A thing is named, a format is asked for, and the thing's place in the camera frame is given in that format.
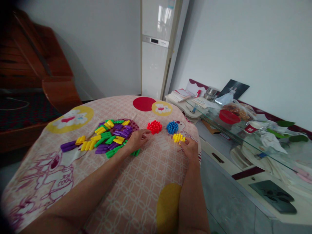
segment red toy cluster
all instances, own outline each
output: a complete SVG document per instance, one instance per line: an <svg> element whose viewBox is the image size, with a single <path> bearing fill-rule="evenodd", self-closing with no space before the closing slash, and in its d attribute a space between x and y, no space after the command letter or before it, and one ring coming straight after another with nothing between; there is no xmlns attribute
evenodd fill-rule
<svg viewBox="0 0 312 234"><path fill-rule="evenodd" d="M160 124L160 122L154 120L151 123L147 124L147 129L152 131L152 134L159 133L162 131L163 126Z"/></svg>

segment red and white cup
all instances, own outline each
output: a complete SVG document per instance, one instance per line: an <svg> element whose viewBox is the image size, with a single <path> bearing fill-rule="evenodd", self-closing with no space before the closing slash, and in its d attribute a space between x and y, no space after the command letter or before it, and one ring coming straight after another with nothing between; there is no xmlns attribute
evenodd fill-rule
<svg viewBox="0 0 312 234"><path fill-rule="evenodd" d="M262 128L262 126L257 121L250 121L244 131L247 133L253 133L260 128Z"/></svg>

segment snack bag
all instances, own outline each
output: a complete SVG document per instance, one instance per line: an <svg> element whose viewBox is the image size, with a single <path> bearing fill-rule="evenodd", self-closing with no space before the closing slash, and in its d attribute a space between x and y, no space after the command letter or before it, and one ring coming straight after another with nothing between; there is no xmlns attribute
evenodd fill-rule
<svg viewBox="0 0 312 234"><path fill-rule="evenodd" d="M244 103L239 103L237 100L233 100L233 102L226 104L222 107L223 110L227 110L237 115L241 121L251 121L257 120L256 113L254 109Z"/></svg>

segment left hand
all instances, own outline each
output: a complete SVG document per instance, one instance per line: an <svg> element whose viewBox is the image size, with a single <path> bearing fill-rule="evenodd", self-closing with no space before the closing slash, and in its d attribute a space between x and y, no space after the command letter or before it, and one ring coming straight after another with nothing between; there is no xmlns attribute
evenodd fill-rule
<svg viewBox="0 0 312 234"><path fill-rule="evenodd" d="M149 139L144 134L149 134L151 131L147 129L141 129L132 133L130 139L124 146L124 149L129 150L130 153L140 149Z"/></svg>

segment cable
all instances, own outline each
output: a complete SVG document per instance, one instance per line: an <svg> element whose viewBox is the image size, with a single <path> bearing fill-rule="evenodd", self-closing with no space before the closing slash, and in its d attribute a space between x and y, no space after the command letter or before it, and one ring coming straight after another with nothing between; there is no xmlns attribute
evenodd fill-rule
<svg viewBox="0 0 312 234"><path fill-rule="evenodd" d="M8 97L7 99L12 99L12 100L16 100L16 101L22 101L22 102L26 102L26 101L23 101L23 100L18 100L18 99L15 99L15 98L11 98L11 97ZM27 104L23 107L19 107L19 108L15 108L15 109L0 109L1 111L12 111L12 110L19 110L19 109L22 109L22 108L25 108L27 106L29 106L29 102L26 102Z"/></svg>

